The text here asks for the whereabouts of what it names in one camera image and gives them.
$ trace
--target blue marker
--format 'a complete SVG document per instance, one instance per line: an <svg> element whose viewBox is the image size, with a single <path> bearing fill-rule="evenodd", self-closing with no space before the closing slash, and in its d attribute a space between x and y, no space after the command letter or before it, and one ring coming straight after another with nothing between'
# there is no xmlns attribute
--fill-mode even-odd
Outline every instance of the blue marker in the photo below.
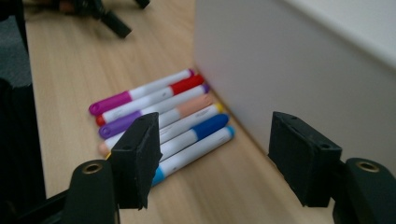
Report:
<svg viewBox="0 0 396 224"><path fill-rule="evenodd" d="M229 120L226 114L217 114L200 124L193 126L183 134L163 143L161 145L161 153L163 156L160 161L164 161L175 153L178 153L185 147L188 147L218 131L227 124Z"/></svg>
<svg viewBox="0 0 396 224"><path fill-rule="evenodd" d="M231 126L226 126L197 143L186 147L177 154L160 162L152 180L152 186L162 182L167 176L171 175L180 168L186 166L192 161L204 156L206 153L230 141L234 136L234 130Z"/></svg>

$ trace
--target marker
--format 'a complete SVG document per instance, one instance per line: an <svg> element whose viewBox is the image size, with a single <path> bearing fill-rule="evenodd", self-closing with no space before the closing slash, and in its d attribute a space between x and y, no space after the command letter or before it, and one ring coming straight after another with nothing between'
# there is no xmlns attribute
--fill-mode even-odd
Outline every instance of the marker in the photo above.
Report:
<svg viewBox="0 0 396 224"><path fill-rule="evenodd" d="M154 91L162 89L173 83L179 82L182 79L193 76L194 71L192 71L192 69L183 70L168 77L164 77L156 81L150 82L149 84L140 86L136 89L124 91L114 96L108 97L104 100L93 103L92 105L90 105L89 111L92 115L101 115L110 109L116 108L117 106L127 104L133 100L142 98L143 96L148 95Z"/></svg>
<svg viewBox="0 0 396 224"><path fill-rule="evenodd" d="M200 111L197 111L184 119L180 119L164 128L160 129L160 144L178 136L181 133L186 132L192 126L197 125L206 119L210 119L213 116L221 113L222 106L220 104L210 105ZM107 155L110 152L110 149L113 148L116 143L122 137L122 133L118 133L110 138L107 138L105 142L99 145L99 152L102 155Z"/></svg>
<svg viewBox="0 0 396 224"><path fill-rule="evenodd" d="M170 156L178 153L185 147L188 147L202 139L208 137L210 134L224 128L229 120L228 115L218 114L204 122L193 126L188 131L175 138L163 143L161 145L161 153L163 156L160 161L164 161Z"/></svg>
<svg viewBox="0 0 396 224"><path fill-rule="evenodd" d="M233 136L233 127L226 126L218 130L217 132L210 134L203 140L191 145L190 147L186 147L177 154L160 162L160 165L155 172L155 176L152 180L151 186L157 185L175 171L181 169L182 167L204 156L206 153L230 141Z"/></svg>
<svg viewBox="0 0 396 224"><path fill-rule="evenodd" d="M158 104L151 105L144 109L135 111L130 115L116 119L103 125L99 129L99 135L102 138L107 139L116 135L117 133L124 132L134 122L135 119L152 112L158 112L160 114L159 122L160 120L168 119L168 117L162 118L162 114L166 111L173 110L175 106L184 109L183 112L185 110L188 110L187 113L193 110L192 112L190 112L190 114L192 114L193 112L196 112L212 104L212 99L207 94L203 95L208 91L209 87L206 84L194 87L188 91L184 91L181 94L159 102Z"/></svg>
<svg viewBox="0 0 396 224"><path fill-rule="evenodd" d="M106 123L134 113L136 110L159 103L162 100L168 99L174 95L178 95L183 91L187 91L193 87L201 85L202 83L204 83L204 78L200 75L183 79L175 84L170 85L169 87L155 91L140 99L108 110L102 115L96 117L96 123L99 126L103 126Z"/></svg>

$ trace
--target pink marker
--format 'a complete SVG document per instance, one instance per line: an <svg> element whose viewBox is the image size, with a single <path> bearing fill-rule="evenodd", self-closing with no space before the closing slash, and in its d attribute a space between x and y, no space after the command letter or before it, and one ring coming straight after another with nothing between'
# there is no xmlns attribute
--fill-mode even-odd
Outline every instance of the pink marker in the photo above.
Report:
<svg viewBox="0 0 396 224"><path fill-rule="evenodd" d="M100 115L104 112L116 108L117 106L127 104L133 100L142 98L152 92L162 89L166 86L179 82L182 79L194 76L192 69L186 69L168 77L158 79L149 84L140 86L130 91L124 91L114 96L108 97L104 100L98 101L90 105L90 113L92 115Z"/></svg>

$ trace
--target screw hole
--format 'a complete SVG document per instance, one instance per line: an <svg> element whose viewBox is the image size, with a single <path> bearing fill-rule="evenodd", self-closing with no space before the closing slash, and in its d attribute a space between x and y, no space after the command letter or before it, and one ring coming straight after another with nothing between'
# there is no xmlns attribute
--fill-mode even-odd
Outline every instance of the screw hole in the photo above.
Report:
<svg viewBox="0 0 396 224"><path fill-rule="evenodd" d="M100 170L102 170L103 166L102 164L99 163L91 163L86 165L83 169L82 169L82 173L85 175L91 175L94 174Z"/></svg>
<svg viewBox="0 0 396 224"><path fill-rule="evenodd" d="M368 162L368 161L358 161L356 165L364 171L377 173L379 172L378 166Z"/></svg>

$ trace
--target black clamp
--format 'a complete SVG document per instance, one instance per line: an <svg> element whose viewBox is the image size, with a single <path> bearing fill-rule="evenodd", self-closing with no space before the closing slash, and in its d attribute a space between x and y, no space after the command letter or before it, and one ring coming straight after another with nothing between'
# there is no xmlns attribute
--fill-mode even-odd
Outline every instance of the black clamp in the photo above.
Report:
<svg viewBox="0 0 396 224"><path fill-rule="evenodd" d="M274 112L269 158L302 205L327 207L336 224L394 223L396 181L383 165L340 161L342 149L301 119Z"/></svg>
<svg viewBox="0 0 396 224"><path fill-rule="evenodd" d="M119 208L148 207L152 178L163 155L158 113L140 117L107 160L82 163L68 190L47 199L14 223L116 224Z"/></svg>

